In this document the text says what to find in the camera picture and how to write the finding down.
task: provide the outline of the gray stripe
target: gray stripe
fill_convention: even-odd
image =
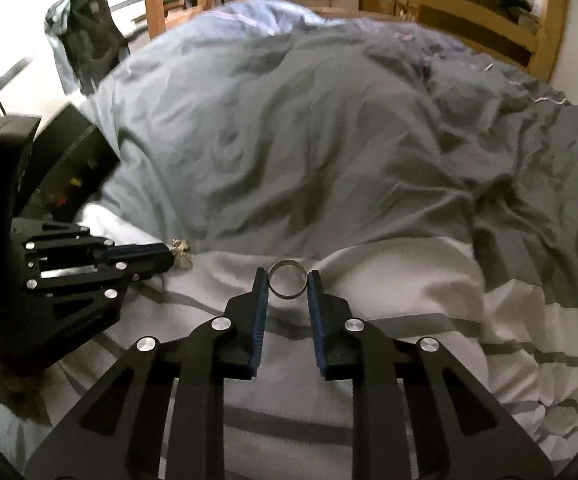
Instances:
[[[251,478],[232,473],[231,471],[224,472],[224,480],[251,480]]]
[[[164,459],[165,464],[167,463],[167,453],[169,452],[169,444],[166,442],[162,443],[162,452],[160,455],[161,459]],[[231,471],[224,472],[224,480],[251,480],[246,476],[239,475],[238,473],[233,473]]]
[[[543,428],[538,430],[536,434],[538,435],[538,438],[536,439],[536,443],[538,444],[538,446],[540,446],[545,440],[547,440],[549,437],[552,436],[551,433],[544,432]]]
[[[573,428],[569,433],[567,433],[565,436],[562,436],[561,438],[568,440],[569,438],[571,438],[575,433],[578,433],[578,426],[576,428]]]
[[[544,406],[544,404],[538,400],[521,400],[520,402],[506,402],[502,404],[502,407],[511,413],[511,415],[531,413],[541,406]],[[564,401],[559,402],[558,404],[554,404],[553,406],[545,406],[547,411],[554,408],[571,408],[576,410],[578,413],[578,401],[575,399],[565,399]]]
[[[126,352],[125,348],[122,348],[120,345],[118,345],[118,343],[116,343],[104,332],[94,336],[93,341],[98,343],[102,348],[104,348],[116,359],[120,359],[120,357],[122,357]]]
[[[6,85],[8,85],[11,80],[17,76],[22,70],[29,66],[29,64],[34,60],[32,57],[23,57],[20,61],[15,63],[9,70],[7,70],[2,76],[0,76],[0,90],[2,90]]]
[[[186,296],[184,294],[180,294],[179,292],[172,292],[170,290],[161,291],[156,290],[152,286],[147,285],[146,283],[135,283],[134,284],[136,290],[143,295],[148,300],[153,301],[154,303],[158,304],[178,304],[178,305],[185,305],[185,306],[193,306],[201,311],[206,312],[207,314],[211,314],[212,316],[221,316],[223,314],[222,311],[217,310],[216,308],[211,308],[210,306],[206,306],[204,303],[200,303],[194,298]]]
[[[75,391],[79,397],[82,397],[84,394],[86,394],[86,388],[82,386],[82,384],[80,384],[77,380],[75,380],[75,378],[69,372],[67,372],[67,370],[64,368],[64,366],[62,366],[62,364],[60,364],[59,366],[60,370],[62,370],[62,373],[67,378],[67,381],[69,381],[69,384],[73,388],[73,391]]]
[[[505,343],[481,343],[480,346],[487,356],[509,355],[525,351],[533,356],[538,364],[561,363],[578,368],[578,356],[570,356],[565,352],[541,352],[531,343],[507,341]]]
[[[143,2],[144,0],[126,0],[121,4],[113,5],[109,7],[111,12],[115,12],[116,10],[124,9],[125,7],[129,7],[130,5],[137,4],[138,2]]]
[[[563,402],[553,406],[554,408],[573,408],[578,413],[578,401],[575,399],[565,399]]]
[[[136,283],[135,288],[141,295],[143,295],[148,300],[153,301],[154,303],[192,306],[203,312],[206,312],[207,314],[211,314],[212,316],[221,316],[223,314],[222,311],[207,306],[204,303],[194,300],[194,298],[184,294],[180,294],[179,292],[171,292],[169,290],[162,292],[161,290],[156,290],[146,283]],[[274,309],[271,306],[267,309],[267,323],[265,325],[266,332],[279,335],[293,341],[309,339],[311,337],[310,326],[294,325],[293,323],[282,320],[277,314],[274,314],[274,312],[277,312],[277,309]]]
[[[567,464],[571,461],[572,461],[571,458],[565,458],[563,460],[554,460],[552,462],[552,467],[554,468],[554,474],[559,475],[562,472],[562,470],[565,469],[565,467],[567,467]]]
[[[438,313],[371,319],[370,321],[392,339],[443,332],[460,332],[465,337],[479,337],[482,332],[480,323],[477,321],[458,319]]]
[[[541,403],[537,400],[521,400],[520,402],[506,402],[502,405],[511,415],[530,413],[540,408]]]
[[[224,407],[224,425],[249,433],[310,444],[351,447],[353,442],[352,428],[293,420],[232,406]]]

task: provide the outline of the bedding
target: bedding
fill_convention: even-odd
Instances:
[[[184,238],[194,265],[133,286],[118,324],[47,371],[53,424],[137,339],[188,335],[288,257],[388,336],[440,339],[556,471],[578,451],[562,93],[412,23],[252,0],[156,38],[82,111],[121,160],[82,222]],[[351,478],[351,388],[319,376],[306,297],[270,296],[258,377],[224,397],[228,478]]]

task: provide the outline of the metal screw head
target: metal screw head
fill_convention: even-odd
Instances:
[[[136,347],[140,352],[149,352],[156,348],[156,340],[152,337],[143,337],[136,343]]]
[[[365,323],[363,323],[359,319],[352,318],[346,320],[345,328],[349,330],[349,332],[361,332],[365,328]]]
[[[211,328],[214,330],[227,330],[231,326],[231,320],[228,317],[217,317],[211,321]]]
[[[420,341],[420,348],[425,352],[437,352],[440,348],[440,343],[432,337],[426,337]]]

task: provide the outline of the wooden bed frame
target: wooden bed frame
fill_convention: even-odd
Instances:
[[[567,0],[546,0],[543,16],[533,34],[521,25],[469,0],[391,0],[404,2],[413,9],[425,9],[415,16],[422,25],[449,32],[477,52],[519,66],[538,79],[549,81],[556,60],[567,13]],[[198,6],[177,13],[165,21],[162,0],[145,0],[147,27],[151,38],[168,28],[190,20],[210,9],[213,0],[198,0]],[[385,12],[350,11],[332,7],[313,10],[329,18],[370,17],[376,20],[402,21],[394,15],[395,6],[384,6]]]

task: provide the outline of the silver ring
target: silver ring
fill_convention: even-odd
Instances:
[[[297,293],[295,293],[295,294],[281,294],[280,292],[275,290],[273,285],[271,285],[271,278],[274,275],[274,272],[276,272],[281,267],[297,267],[298,269],[300,269],[302,271],[302,273],[304,275],[304,283],[303,283],[302,288]],[[297,298],[299,295],[301,295],[307,289],[307,281],[308,280],[309,280],[309,272],[307,272],[307,269],[305,269],[302,266],[302,264],[300,262],[297,262],[296,260],[280,260],[279,262],[276,262],[275,264],[273,264],[271,266],[271,269],[269,269],[269,289],[271,290],[271,292],[273,292],[275,295],[277,295],[277,297],[282,298],[283,300],[293,300],[294,298]]]

